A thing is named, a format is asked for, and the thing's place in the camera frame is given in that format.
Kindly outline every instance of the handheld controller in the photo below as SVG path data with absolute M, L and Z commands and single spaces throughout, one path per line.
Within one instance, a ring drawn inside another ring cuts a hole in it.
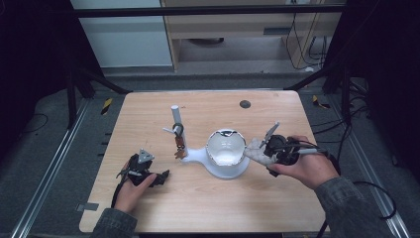
M 155 157 L 149 154 L 147 151 L 141 149 L 140 154 L 135 154 L 130 158 L 128 167 L 124 170 L 127 173 L 128 178 L 133 182 L 134 185 L 139 185 L 152 173 L 149 172 L 149 168 L 152 165 L 152 159 Z M 157 178 L 150 185 L 154 187 L 155 185 L 162 185 L 164 181 L 169 176 L 169 170 L 163 172 L 162 174 L 157 174 Z
M 291 166 L 296 164 L 299 159 L 299 150 L 299 142 L 292 137 L 287 137 L 287 139 L 285 139 L 281 135 L 272 135 L 265 144 L 263 153 L 267 157 L 272 158 L 272 161 L 276 164 Z M 272 176 L 278 176 L 277 172 L 270 170 L 269 168 L 267 169 Z

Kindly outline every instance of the wooden table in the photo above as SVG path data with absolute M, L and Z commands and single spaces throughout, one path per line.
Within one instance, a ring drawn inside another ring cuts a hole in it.
M 251 107 L 240 106 L 242 100 Z M 294 91 L 170 91 L 127 95 L 85 210 L 80 230 L 91 232 L 102 211 L 111 204 L 120 181 L 115 178 L 130 157 L 144 148 L 156 158 L 151 172 L 170 170 L 164 185 L 149 188 L 134 215 L 137 232 L 291 232 L 317 231 L 324 211 L 315 193 L 300 181 L 274 178 L 265 167 L 250 161 L 238 178 L 214 178 L 199 164 L 183 164 L 174 158 L 170 107 L 178 105 L 188 148 L 205 146 L 216 130 L 232 128 L 247 140 L 262 139 L 280 122 L 275 134 L 305 135 L 315 142 Z

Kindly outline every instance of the person's left hand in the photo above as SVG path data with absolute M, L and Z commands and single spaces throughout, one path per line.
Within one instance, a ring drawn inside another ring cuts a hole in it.
M 142 183 L 135 186 L 130 179 L 127 179 L 117 196 L 114 208 L 125 213 L 130 213 L 138 204 L 143 192 L 154 182 L 156 174 L 149 175 Z

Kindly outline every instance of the hand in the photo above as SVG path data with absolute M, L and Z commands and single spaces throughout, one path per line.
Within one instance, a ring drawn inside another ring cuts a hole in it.
M 308 142 L 305 136 L 293 136 L 293 138 L 297 141 Z M 292 166 L 272 164 L 268 168 L 279 174 L 298 179 L 311 189 L 339 176 L 331 161 L 322 154 L 301 155 Z
M 154 182 L 156 174 L 149 175 L 142 183 L 135 186 L 130 179 L 127 179 L 117 196 L 114 208 L 125 213 L 130 213 L 138 204 L 143 192 Z

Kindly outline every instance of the white bowl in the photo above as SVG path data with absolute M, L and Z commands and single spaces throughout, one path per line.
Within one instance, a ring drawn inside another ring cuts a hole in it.
M 214 132 L 206 145 L 210 160 L 220 167 L 239 164 L 244 158 L 245 148 L 244 137 L 232 129 L 221 129 Z

